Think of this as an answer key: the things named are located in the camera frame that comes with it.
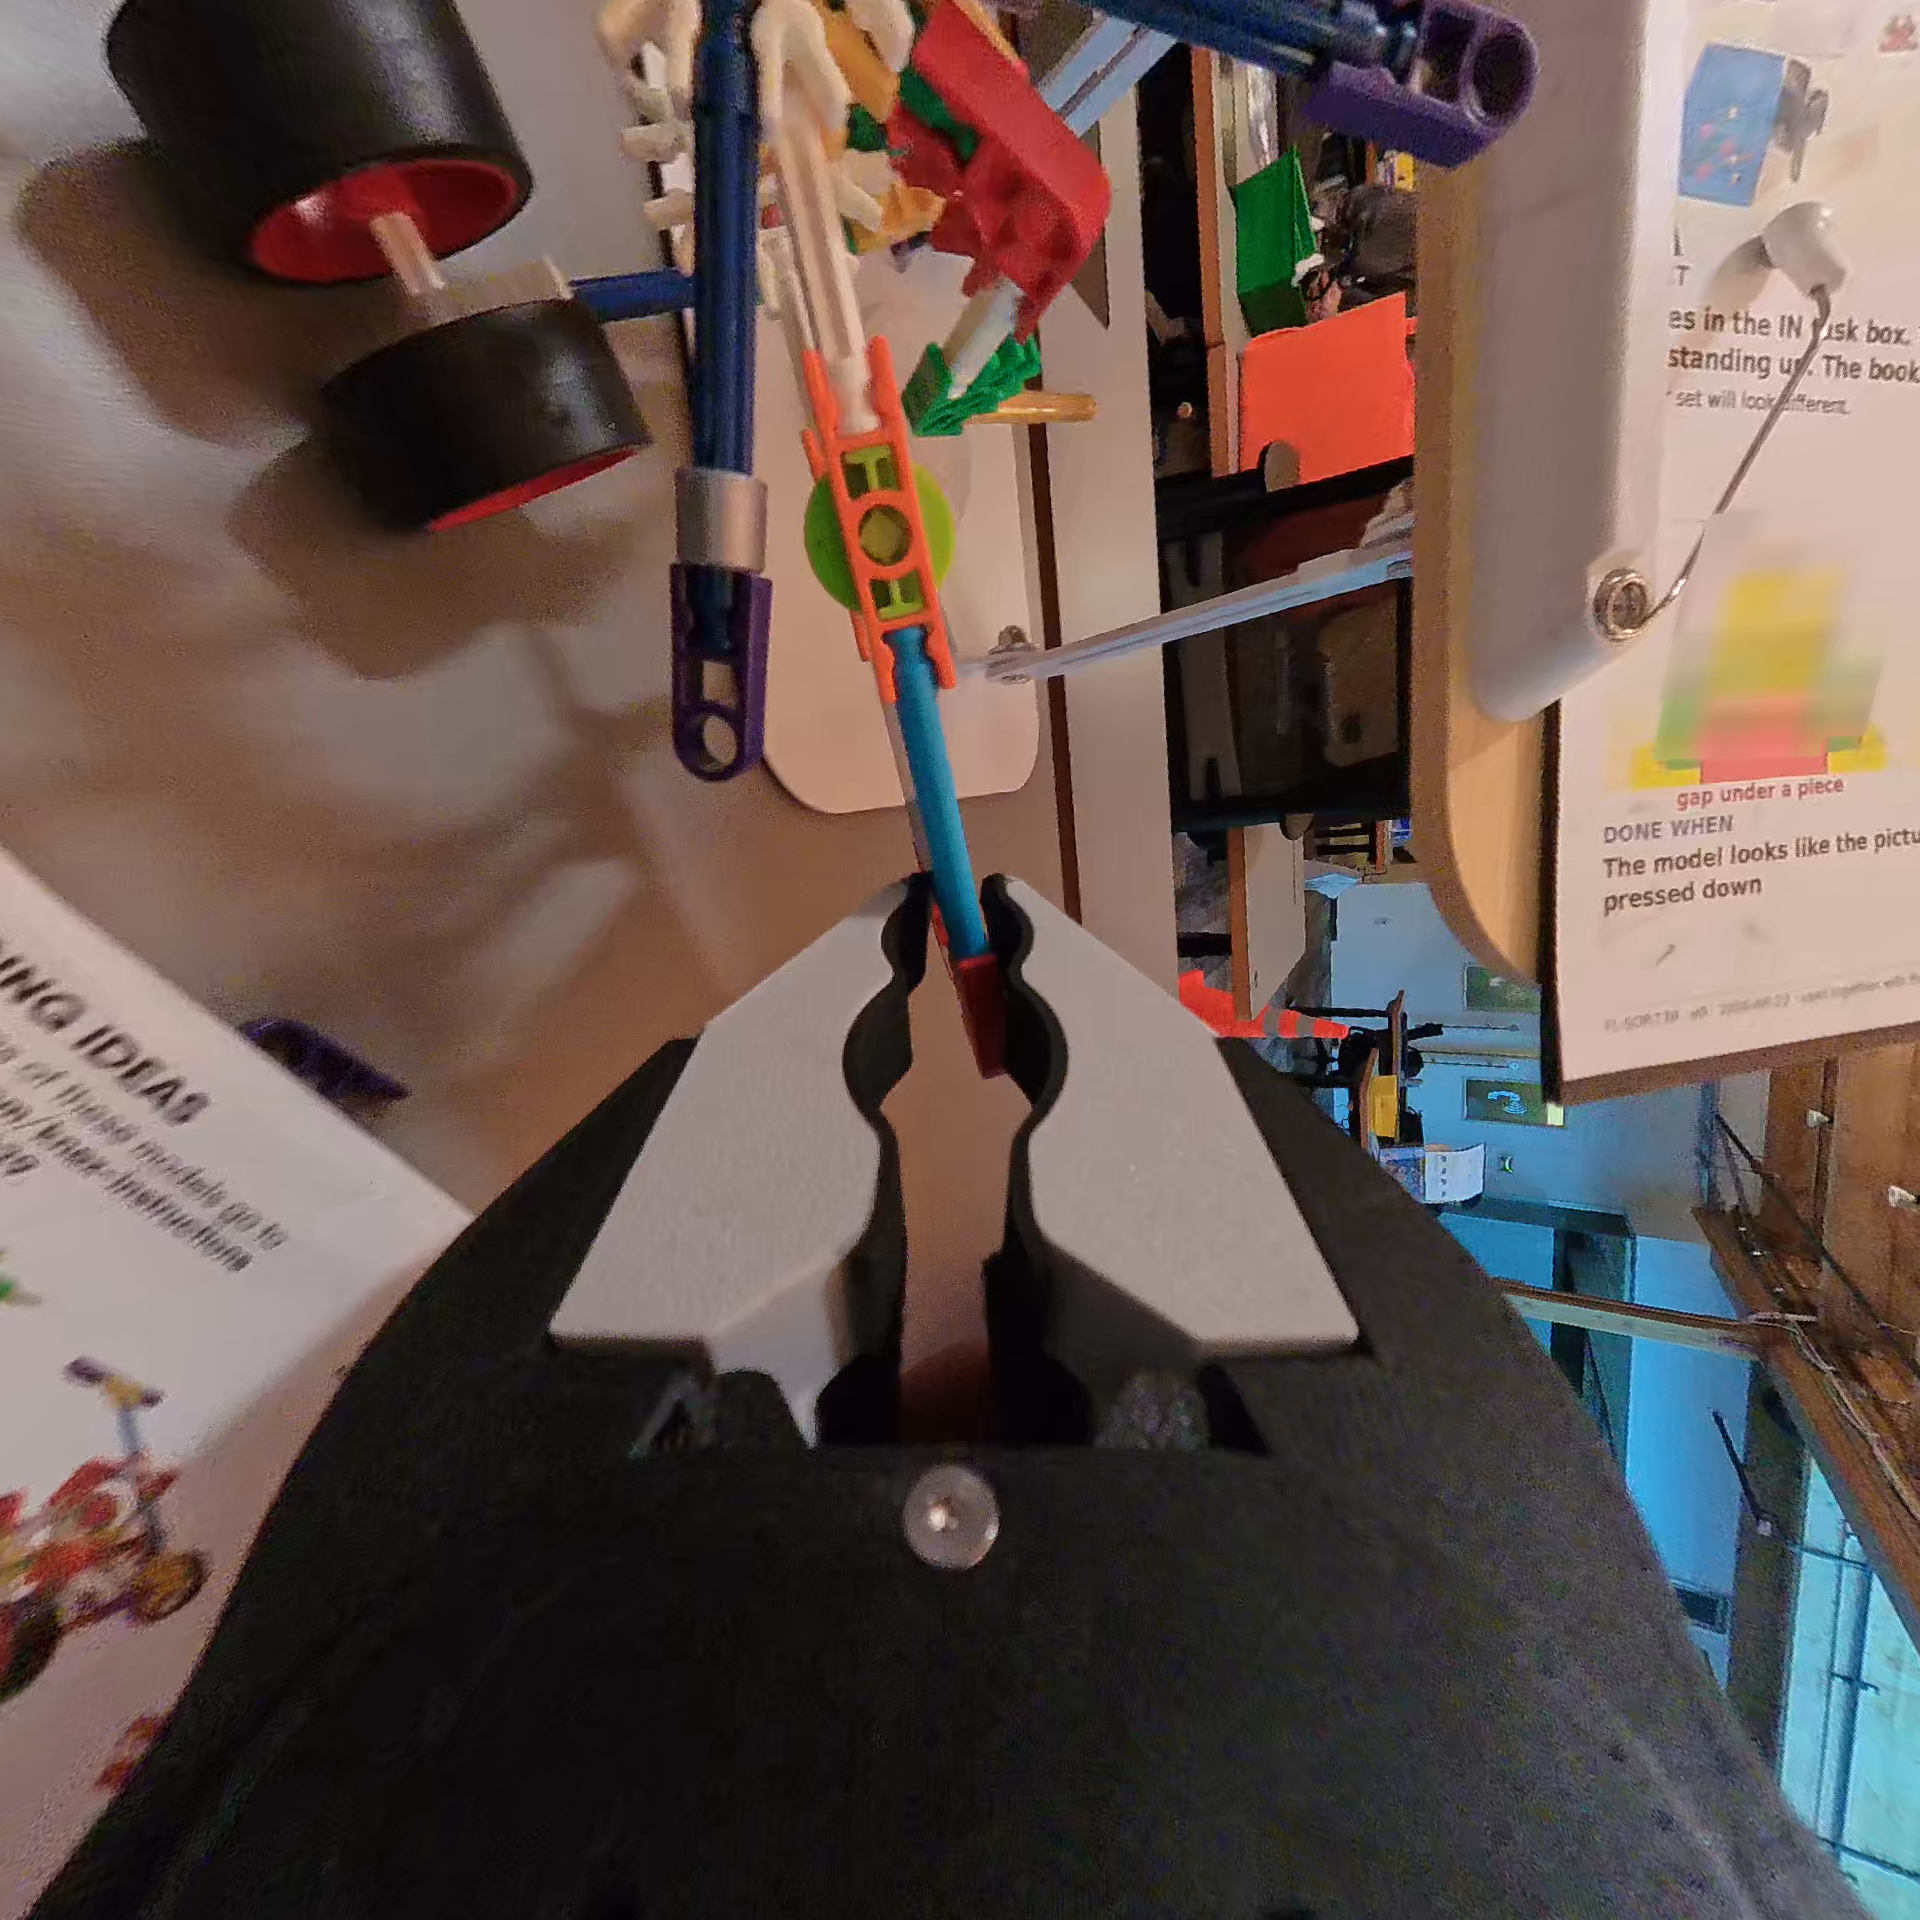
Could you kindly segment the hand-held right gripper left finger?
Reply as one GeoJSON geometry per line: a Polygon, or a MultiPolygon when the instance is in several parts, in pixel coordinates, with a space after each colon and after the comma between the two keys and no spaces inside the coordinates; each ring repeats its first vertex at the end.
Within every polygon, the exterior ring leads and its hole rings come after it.
{"type": "Polygon", "coordinates": [[[763,1376],[812,1445],[896,1391],[905,1205],[886,1101],[913,1060],[928,887],[833,923],[691,1044],[552,1337],[763,1376]]]}

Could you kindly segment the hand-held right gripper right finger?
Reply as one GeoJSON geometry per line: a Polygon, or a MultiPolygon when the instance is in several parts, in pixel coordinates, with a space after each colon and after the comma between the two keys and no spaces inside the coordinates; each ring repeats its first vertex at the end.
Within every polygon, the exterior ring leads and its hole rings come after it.
{"type": "Polygon", "coordinates": [[[986,1268],[1000,1436],[1259,1445],[1239,1369],[1350,1356],[1360,1329],[1236,1053],[1030,883],[980,904],[1030,1106],[986,1268]]]}

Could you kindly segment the colourful toy construction model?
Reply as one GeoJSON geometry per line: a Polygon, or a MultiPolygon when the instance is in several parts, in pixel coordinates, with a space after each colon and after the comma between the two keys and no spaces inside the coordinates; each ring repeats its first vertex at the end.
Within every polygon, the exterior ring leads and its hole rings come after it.
{"type": "Polygon", "coordinates": [[[579,303],[607,337],[618,321],[691,316],[668,652],[676,756],[706,781],[761,759],[776,591],[756,327],[776,313],[800,379],[807,560],[873,672],[984,1072],[1000,1068],[1003,991],[945,731],[959,689],[950,511],[916,441],[1025,391],[1025,347],[1112,215],[1089,128],[1186,44],[1300,79],[1336,130],[1454,169],[1516,125],[1539,75],[1530,29],[1489,4],[1092,15],[1036,81],[993,4],[604,4],[596,37],[640,115],[627,152],[691,163],[691,193],[646,213],[658,234],[689,231],[689,273],[452,280],[452,257],[427,255],[408,217],[372,220],[391,271],[370,282],[410,313],[396,340],[535,300],[579,303]]]}

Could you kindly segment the orange traffic cone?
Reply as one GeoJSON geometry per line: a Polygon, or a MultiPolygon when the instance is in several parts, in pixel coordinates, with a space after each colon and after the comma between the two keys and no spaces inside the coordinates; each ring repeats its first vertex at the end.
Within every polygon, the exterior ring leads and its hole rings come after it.
{"type": "Polygon", "coordinates": [[[1239,1016],[1233,991],[1211,987],[1200,969],[1180,973],[1180,1002],[1220,1041],[1343,1042],[1353,1033],[1344,1021],[1288,1005],[1239,1016]]]}

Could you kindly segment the small purple toy connector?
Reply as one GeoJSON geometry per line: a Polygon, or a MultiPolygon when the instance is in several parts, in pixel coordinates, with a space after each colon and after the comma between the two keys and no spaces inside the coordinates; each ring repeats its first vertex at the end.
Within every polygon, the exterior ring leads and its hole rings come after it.
{"type": "Polygon", "coordinates": [[[410,1097],[402,1082],[308,1021],[278,1016],[241,1021],[236,1032],[346,1114],[375,1114],[410,1097]]]}

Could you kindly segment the folded instruction booklet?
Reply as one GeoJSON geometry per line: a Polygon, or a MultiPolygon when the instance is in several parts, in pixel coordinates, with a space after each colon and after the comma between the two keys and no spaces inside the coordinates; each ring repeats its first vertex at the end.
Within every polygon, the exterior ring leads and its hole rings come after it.
{"type": "Polygon", "coordinates": [[[2,857],[2,1915],[129,1785],[468,1219],[2,857]]]}

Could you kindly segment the printed instruction sheet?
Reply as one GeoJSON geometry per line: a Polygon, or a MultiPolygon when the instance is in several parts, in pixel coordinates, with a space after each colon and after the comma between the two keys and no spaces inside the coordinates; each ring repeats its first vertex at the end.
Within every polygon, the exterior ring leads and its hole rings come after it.
{"type": "Polygon", "coordinates": [[[1915,1024],[1915,4],[1682,4],[1647,635],[1556,713],[1567,1090],[1915,1024]]]}

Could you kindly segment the orange plastic bin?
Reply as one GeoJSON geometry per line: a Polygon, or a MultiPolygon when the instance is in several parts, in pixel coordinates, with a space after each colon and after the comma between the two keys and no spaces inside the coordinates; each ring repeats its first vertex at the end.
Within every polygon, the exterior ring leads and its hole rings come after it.
{"type": "Polygon", "coordinates": [[[1390,295],[1252,338],[1239,356],[1239,466],[1288,447],[1308,484],[1410,458],[1418,325],[1390,295]]]}

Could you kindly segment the white tilted reading stand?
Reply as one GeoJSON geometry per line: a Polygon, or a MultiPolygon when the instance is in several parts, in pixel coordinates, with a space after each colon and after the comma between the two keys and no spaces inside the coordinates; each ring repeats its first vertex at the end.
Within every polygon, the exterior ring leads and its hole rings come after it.
{"type": "Polygon", "coordinates": [[[1422,161],[1410,530],[1026,661],[993,619],[956,628],[959,687],[1076,672],[1126,640],[1164,650],[1251,616],[1378,587],[1408,596],[1408,800],[1419,873],[1491,969],[1544,986],[1556,1093],[1678,1087],[1654,1072],[1567,1090],[1552,1024],[1556,713],[1647,635],[1635,571],[1660,490],[1651,391],[1664,329],[1673,68],[1682,4],[1489,4],[1534,37],[1512,130],[1458,167],[1422,161]]]}

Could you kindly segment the green plastic bin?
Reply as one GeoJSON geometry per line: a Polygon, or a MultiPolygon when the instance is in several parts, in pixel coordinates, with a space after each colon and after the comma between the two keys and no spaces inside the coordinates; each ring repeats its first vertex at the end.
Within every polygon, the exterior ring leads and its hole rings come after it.
{"type": "Polygon", "coordinates": [[[1251,338],[1308,322],[1306,282],[1324,268],[1296,148],[1230,186],[1235,295],[1251,338]]]}

